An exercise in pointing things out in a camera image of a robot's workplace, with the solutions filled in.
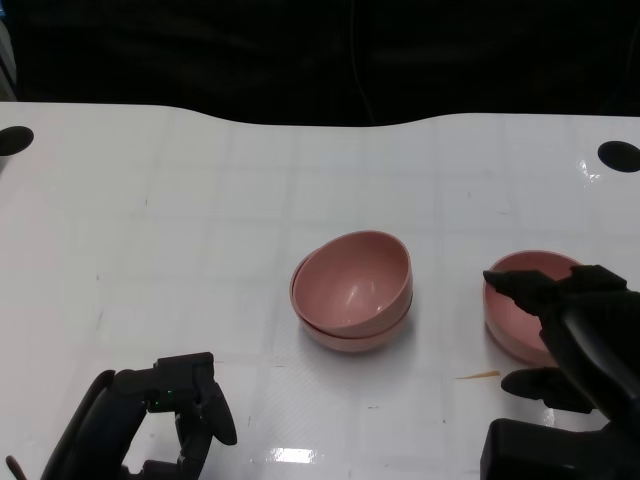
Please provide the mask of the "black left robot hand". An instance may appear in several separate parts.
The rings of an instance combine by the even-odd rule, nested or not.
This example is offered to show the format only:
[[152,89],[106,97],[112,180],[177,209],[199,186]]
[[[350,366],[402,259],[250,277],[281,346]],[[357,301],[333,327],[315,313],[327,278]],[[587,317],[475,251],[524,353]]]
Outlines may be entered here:
[[[175,462],[147,460],[138,473],[124,459],[148,414],[175,415]],[[44,479],[197,479],[212,441],[237,443],[235,423],[214,378],[209,352],[158,359],[149,369],[102,372],[56,445]]]

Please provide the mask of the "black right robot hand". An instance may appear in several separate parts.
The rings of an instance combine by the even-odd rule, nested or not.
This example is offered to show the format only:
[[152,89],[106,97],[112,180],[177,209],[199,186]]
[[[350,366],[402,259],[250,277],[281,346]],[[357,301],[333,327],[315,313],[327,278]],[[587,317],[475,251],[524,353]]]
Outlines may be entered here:
[[639,294],[600,265],[561,280],[537,270],[483,272],[485,282],[538,318],[565,377],[609,421],[639,428]]

